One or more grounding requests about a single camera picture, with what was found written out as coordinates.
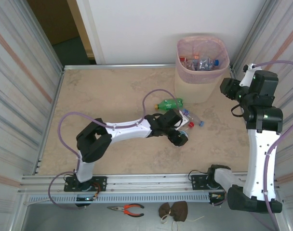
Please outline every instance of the corrugated metal wall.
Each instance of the corrugated metal wall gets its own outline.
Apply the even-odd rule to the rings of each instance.
[[[61,74],[25,3],[0,1],[0,230],[32,174]]]
[[[277,1],[267,22],[256,33],[241,65],[235,65],[237,78],[243,78],[243,64],[270,60],[293,61],[293,0]],[[278,74],[279,85],[274,105],[283,110],[285,131],[293,123],[293,66],[274,64],[262,68]],[[277,149],[275,174],[280,185],[280,195],[293,224],[293,132]]]

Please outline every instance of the trash bin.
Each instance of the trash bin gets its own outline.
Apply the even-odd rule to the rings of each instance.
[[[191,60],[195,55],[218,60],[219,66],[210,71],[193,71],[181,64],[180,57]],[[229,67],[229,63],[225,44],[220,39],[213,36],[192,36],[181,39],[177,43],[175,61],[175,95],[182,98],[184,103],[207,101],[221,75]]]

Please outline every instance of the pliers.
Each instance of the pliers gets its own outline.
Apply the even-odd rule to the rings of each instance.
[[[142,217],[144,215],[143,213],[136,214],[136,213],[131,213],[131,212],[126,210],[127,208],[131,208],[131,207],[145,208],[143,205],[140,205],[140,204],[124,205],[123,207],[121,207],[121,206],[110,206],[110,207],[107,207],[107,208],[112,209],[114,211],[123,211],[124,214],[127,214],[128,216],[131,216],[133,218],[139,218],[139,217]]]

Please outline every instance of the floor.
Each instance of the floor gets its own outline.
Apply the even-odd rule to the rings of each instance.
[[[141,101],[151,90],[167,89],[174,93],[173,68],[67,70],[54,112],[43,153],[40,175],[72,171],[77,159],[57,136],[60,118],[71,111],[82,112],[104,122],[124,122],[142,115]],[[232,171],[247,171],[249,140],[242,118],[231,115],[236,102],[220,93],[219,81],[209,100],[185,107],[205,121],[204,127],[193,128],[189,141],[175,147],[167,137],[130,139],[109,146],[95,163],[94,174],[165,174],[207,171],[211,164],[230,166]],[[154,104],[169,96],[151,94],[146,100],[148,114]],[[76,115],[65,119],[61,134],[76,150],[75,137],[89,121]]]
[[[91,64],[80,37],[55,44],[53,49],[63,66]]]
[[[145,214],[141,218],[132,218],[107,209],[107,206],[120,204],[94,204],[86,210],[62,210],[54,205],[30,205],[22,231],[171,231],[173,218],[167,224],[160,223],[158,209],[161,203],[143,204]],[[131,208],[131,212],[141,213],[140,208]],[[271,226],[269,215],[258,214]],[[208,203],[188,203],[187,221],[178,222],[179,231],[267,231],[250,213],[230,210],[227,203],[221,207],[212,207]]]

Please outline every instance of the doorway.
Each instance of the doorway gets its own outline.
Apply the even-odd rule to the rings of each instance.
[[[96,64],[76,0],[27,0],[61,64]]]

